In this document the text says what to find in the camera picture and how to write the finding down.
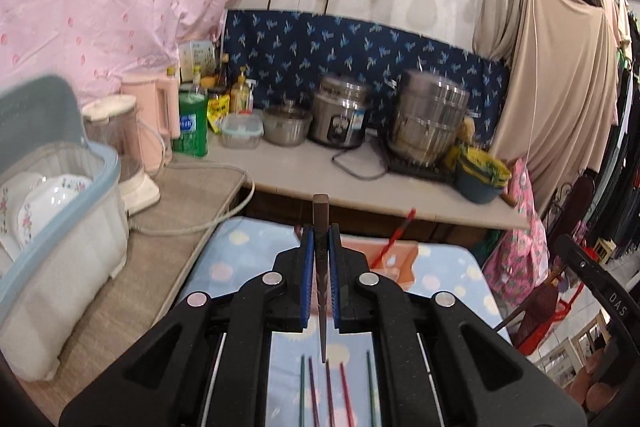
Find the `white plate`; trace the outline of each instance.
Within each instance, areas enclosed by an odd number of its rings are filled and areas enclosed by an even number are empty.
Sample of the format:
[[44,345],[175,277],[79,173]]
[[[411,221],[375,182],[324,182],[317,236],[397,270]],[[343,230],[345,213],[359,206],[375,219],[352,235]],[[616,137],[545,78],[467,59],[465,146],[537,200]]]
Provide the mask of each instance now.
[[17,233],[18,213],[24,198],[44,181],[45,177],[37,172],[20,172],[0,187],[0,243],[14,261],[22,251]]
[[22,247],[27,247],[47,223],[90,184],[91,179],[85,176],[64,174],[30,192],[17,219],[17,235]]

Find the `table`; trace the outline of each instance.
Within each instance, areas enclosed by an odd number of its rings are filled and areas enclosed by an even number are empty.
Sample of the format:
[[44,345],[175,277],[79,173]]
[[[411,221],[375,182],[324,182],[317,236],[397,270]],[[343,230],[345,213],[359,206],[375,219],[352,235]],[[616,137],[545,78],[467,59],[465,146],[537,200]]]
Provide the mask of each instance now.
[[[245,169],[257,190],[270,194],[302,200],[311,200],[314,194],[328,194],[332,206],[387,216],[405,216],[415,207],[418,220],[478,229],[529,228],[527,219],[500,198],[489,204],[475,204],[447,184],[391,173],[379,180],[360,181],[331,163],[335,153],[336,150],[309,140],[292,148],[261,140],[253,150],[229,149],[210,133],[207,158]],[[350,153],[348,161],[356,172],[380,171],[380,160],[370,141]]]
[[[216,230],[204,248],[182,288],[180,300],[194,291],[206,292],[212,297],[235,292],[246,280],[269,271],[277,253],[299,245],[292,228],[286,225],[246,217],[230,219]],[[491,327],[500,323],[494,298],[476,260],[468,251],[447,245],[420,245],[418,252],[414,263],[416,282],[410,289],[411,293],[431,296],[436,291],[450,291]],[[327,329],[327,359],[331,366],[336,426],[347,426],[338,367],[340,362],[345,364],[358,424],[369,425],[366,352],[372,351],[370,334],[339,335],[331,324]],[[298,425],[302,355],[313,358],[320,425],[329,425],[327,387],[324,367],[320,363],[317,331],[318,320],[312,316],[303,333],[273,333],[266,409],[268,427]],[[505,330],[501,334],[508,340]],[[313,425],[313,418],[308,376],[305,384],[305,424],[309,426]]]

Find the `plastic container lid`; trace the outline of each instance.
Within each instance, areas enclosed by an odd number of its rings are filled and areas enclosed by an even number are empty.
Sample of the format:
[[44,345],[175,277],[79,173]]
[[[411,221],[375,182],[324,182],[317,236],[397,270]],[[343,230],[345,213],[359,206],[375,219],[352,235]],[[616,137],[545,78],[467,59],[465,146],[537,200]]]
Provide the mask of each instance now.
[[82,117],[90,122],[104,121],[130,113],[136,108],[131,94],[112,94],[90,102],[82,108]]
[[226,115],[222,121],[220,131],[231,136],[254,138],[262,136],[262,119],[257,114],[236,114]]

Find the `knife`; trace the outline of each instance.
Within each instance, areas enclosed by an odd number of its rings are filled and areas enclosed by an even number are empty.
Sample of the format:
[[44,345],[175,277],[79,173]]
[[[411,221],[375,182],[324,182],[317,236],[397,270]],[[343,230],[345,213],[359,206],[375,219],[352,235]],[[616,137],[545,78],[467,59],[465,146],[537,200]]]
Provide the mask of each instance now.
[[326,362],[326,303],[329,278],[329,196],[316,194],[313,198],[314,252],[316,260],[316,287],[318,289],[318,317],[320,321],[320,350],[322,363]]

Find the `chopsticks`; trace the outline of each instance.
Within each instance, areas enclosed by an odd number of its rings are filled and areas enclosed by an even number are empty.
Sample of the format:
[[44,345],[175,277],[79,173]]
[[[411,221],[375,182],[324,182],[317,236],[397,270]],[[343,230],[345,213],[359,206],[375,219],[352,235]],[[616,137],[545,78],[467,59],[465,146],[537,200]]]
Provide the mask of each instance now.
[[386,247],[382,249],[379,256],[376,257],[375,261],[373,261],[373,263],[371,264],[372,268],[382,267],[382,258],[385,256],[385,253],[388,252],[389,249],[394,245],[394,243],[402,237],[402,234],[406,230],[406,227],[408,227],[409,223],[411,223],[414,220],[415,213],[416,213],[415,208],[412,208],[411,211],[404,218],[404,221],[402,222],[402,224],[396,229],[396,231],[394,232],[394,235],[391,236],[391,239],[389,239],[389,242],[386,244]]
[[305,355],[300,357],[300,411],[298,427],[305,427]]
[[329,369],[329,359],[327,359],[324,368],[326,370],[326,395],[329,404],[329,427],[335,427],[334,394],[331,391],[331,370]]
[[369,410],[371,413],[371,427],[376,427],[376,412],[373,396],[373,370],[371,368],[371,352],[367,351],[367,381],[369,384]]
[[344,372],[344,364],[340,362],[340,377],[342,378],[342,393],[344,394],[344,405],[347,408],[347,422],[349,427],[353,427],[353,411],[351,410],[351,400],[349,398],[349,388],[347,386],[347,375]]
[[309,381],[311,382],[311,406],[314,411],[314,427],[320,427],[320,418],[318,416],[318,403],[316,402],[316,383],[314,381],[314,365],[309,357]]

